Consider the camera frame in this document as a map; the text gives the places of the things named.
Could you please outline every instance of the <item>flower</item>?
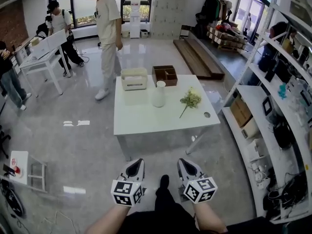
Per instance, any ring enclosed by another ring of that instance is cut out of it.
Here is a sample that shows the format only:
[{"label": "flower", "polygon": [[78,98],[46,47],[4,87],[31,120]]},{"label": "flower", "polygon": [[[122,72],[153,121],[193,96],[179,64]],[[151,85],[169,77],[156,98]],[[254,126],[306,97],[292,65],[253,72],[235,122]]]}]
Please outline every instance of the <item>flower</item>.
[{"label": "flower", "polygon": [[191,87],[186,93],[184,98],[182,98],[180,100],[182,103],[185,103],[186,106],[181,114],[181,116],[183,115],[184,111],[187,109],[187,107],[190,108],[197,108],[197,105],[201,102],[201,95],[200,93],[194,89],[193,87]]}]

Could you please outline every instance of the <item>black and white marker cube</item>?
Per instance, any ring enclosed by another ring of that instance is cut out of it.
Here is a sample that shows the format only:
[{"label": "black and white marker cube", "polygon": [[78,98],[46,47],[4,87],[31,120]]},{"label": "black and white marker cube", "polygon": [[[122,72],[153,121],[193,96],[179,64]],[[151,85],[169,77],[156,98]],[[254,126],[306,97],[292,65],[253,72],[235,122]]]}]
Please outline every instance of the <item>black and white marker cube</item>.
[{"label": "black and white marker cube", "polygon": [[111,194],[117,205],[134,206],[143,196],[140,182],[113,180]]},{"label": "black and white marker cube", "polygon": [[198,204],[211,200],[217,189],[212,177],[201,178],[189,181],[183,194],[193,203]]}]

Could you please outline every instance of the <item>hand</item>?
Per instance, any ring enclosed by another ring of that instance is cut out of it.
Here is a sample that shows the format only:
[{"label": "hand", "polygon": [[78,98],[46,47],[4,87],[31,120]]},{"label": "hand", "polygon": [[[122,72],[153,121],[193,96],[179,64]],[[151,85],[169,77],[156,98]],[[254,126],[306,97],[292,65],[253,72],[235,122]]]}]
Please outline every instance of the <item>hand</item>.
[{"label": "hand", "polygon": [[116,39],[116,47],[118,50],[122,49],[122,47],[123,47],[122,41],[120,38]]}]

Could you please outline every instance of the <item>black pants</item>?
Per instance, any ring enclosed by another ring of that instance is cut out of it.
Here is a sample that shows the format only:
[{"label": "black pants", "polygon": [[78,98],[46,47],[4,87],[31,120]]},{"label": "black pants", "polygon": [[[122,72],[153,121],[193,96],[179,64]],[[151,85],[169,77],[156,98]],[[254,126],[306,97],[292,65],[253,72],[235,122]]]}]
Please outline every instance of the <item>black pants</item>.
[{"label": "black pants", "polygon": [[[70,41],[66,41],[65,43],[63,43],[62,45],[62,50],[64,53],[64,57],[65,57],[65,61],[67,64],[68,69],[71,69],[72,67],[70,66],[69,62],[68,62],[68,57],[69,59],[75,63],[75,64],[79,64],[81,62],[83,62],[83,59],[81,59],[79,57],[79,55],[77,54],[76,50],[74,49],[72,43]],[[58,61],[60,63],[60,65],[62,66],[62,68],[64,68],[64,63],[62,59],[59,59]]]},{"label": "black pants", "polygon": [[126,217],[118,234],[198,233],[194,218],[175,203],[168,189],[156,191],[155,210],[136,212]]}]

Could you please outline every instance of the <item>white tissue box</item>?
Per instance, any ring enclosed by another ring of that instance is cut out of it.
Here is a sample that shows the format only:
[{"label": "white tissue box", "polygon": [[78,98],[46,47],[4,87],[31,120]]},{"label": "white tissue box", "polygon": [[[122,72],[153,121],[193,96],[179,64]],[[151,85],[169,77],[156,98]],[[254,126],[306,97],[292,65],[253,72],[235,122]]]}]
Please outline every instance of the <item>white tissue box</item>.
[{"label": "white tissue box", "polygon": [[131,68],[121,71],[121,84],[124,90],[146,89],[147,70],[145,68]]}]

